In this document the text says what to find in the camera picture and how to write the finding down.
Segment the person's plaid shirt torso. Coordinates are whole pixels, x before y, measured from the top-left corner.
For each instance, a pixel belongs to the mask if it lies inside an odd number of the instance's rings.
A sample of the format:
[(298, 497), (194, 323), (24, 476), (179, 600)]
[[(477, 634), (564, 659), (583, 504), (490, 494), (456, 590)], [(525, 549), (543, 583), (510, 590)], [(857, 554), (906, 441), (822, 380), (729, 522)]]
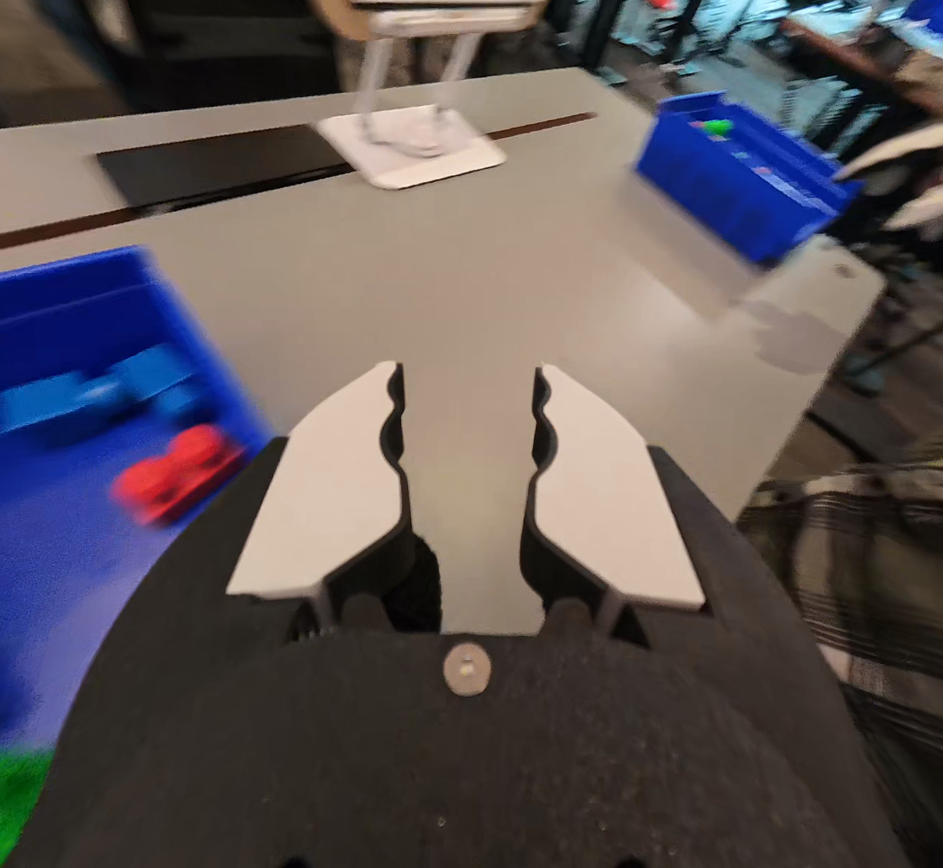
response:
[(908, 860), (941, 866), (941, 450), (766, 482), (737, 525), (838, 679)]

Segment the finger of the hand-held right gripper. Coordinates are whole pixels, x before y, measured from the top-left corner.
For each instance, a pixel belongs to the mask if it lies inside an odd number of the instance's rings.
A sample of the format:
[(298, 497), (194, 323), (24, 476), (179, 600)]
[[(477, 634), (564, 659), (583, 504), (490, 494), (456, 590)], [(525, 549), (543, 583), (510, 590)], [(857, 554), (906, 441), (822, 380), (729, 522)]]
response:
[(917, 229), (941, 220), (942, 188), (934, 187), (905, 203), (881, 226), (883, 231)]
[(837, 182), (845, 182), (872, 168), (896, 162), (921, 153), (933, 153), (942, 147), (942, 121), (936, 120), (913, 130), (892, 136), (857, 155), (836, 174)]

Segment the white document stand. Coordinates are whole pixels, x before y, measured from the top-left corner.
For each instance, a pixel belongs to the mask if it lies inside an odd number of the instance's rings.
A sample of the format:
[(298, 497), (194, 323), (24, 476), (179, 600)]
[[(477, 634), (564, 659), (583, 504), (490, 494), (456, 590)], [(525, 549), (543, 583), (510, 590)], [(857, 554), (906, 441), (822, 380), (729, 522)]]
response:
[[(520, 30), (526, 16), (524, 7), (495, 5), (373, 12), (354, 110), (319, 120), (318, 134), (381, 190), (405, 190), (500, 166), (504, 153), (454, 109), (454, 88), (465, 79), (483, 37)], [(454, 44), (436, 100), (379, 110), (395, 40), (439, 36), (454, 37)]]

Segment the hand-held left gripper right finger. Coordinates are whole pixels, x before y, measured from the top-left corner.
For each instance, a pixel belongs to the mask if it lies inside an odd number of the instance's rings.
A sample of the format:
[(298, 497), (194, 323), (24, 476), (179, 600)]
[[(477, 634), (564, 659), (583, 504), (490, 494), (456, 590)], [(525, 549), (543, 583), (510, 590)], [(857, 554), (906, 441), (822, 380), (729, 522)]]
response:
[(598, 631), (636, 606), (701, 612), (707, 596), (640, 432), (551, 364), (536, 367), (532, 414), (520, 567), (545, 611), (575, 599)]

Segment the green single-stud block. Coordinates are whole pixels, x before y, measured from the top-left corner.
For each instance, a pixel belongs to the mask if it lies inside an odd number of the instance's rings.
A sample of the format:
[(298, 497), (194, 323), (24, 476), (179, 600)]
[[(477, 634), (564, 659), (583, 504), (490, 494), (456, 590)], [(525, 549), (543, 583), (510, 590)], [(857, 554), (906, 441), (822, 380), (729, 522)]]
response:
[(53, 756), (51, 747), (1, 751), (1, 864), (6, 862), (35, 809)]

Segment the red two-stud block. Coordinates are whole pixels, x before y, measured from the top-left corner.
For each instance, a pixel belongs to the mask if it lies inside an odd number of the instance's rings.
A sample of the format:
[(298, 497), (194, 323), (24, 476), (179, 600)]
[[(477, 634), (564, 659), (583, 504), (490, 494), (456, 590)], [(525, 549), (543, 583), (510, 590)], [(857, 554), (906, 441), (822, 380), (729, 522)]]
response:
[(247, 460), (247, 450), (223, 429), (199, 424), (178, 433), (163, 454), (122, 471), (111, 499), (139, 525), (166, 527), (227, 484)]

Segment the blue plastic bin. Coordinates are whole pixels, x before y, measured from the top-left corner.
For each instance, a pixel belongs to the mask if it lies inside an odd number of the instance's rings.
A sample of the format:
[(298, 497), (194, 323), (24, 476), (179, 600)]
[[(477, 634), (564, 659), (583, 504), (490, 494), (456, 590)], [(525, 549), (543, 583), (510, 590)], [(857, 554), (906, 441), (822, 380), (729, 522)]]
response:
[[(129, 247), (2, 273), (2, 391), (173, 346), (214, 420), (253, 457), (275, 432), (153, 258)], [(151, 410), (54, 442), (2, 431), (2, 753), (49, 753), (83, 678), (143, 577), (213, 499), (176, 524), (137, 523), (111, 496), (127, 467), (165, 450)]]
[[(733, 120), (736, 130), (721, 140), (691, 125), (708, 119)], [(826, 232), (863, 188), (837, 182), (830, 155), (719, 91), (661, 101), (636, 170), (758, 266)]]

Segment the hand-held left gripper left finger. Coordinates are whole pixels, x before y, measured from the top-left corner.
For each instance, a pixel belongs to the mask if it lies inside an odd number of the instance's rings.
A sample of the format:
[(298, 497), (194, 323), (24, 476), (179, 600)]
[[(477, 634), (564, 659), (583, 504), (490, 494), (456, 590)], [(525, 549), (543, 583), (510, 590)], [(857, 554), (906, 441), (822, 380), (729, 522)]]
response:
[(383, 599), (415, 567), (404, 453), (402, 364), (386, 360), (290, 431), (230, 576), (228, 597), (297, 600), (314, 628), (345, 603)]

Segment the blue single-stud block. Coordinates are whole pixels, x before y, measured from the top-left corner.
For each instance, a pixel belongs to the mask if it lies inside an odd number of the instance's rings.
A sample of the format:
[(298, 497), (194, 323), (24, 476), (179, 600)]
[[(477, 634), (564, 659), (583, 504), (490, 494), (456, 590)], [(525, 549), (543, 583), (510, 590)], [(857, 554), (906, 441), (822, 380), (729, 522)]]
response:
[(67, 445), (106, 429), (133, 403), (116, 376), (71, 371), (2, 391), (1, 432)]
[(216, 408), (202, 374), (180, 349), (158, 344), (104, 369), (130, 408), (185, 430), (212, 421)]

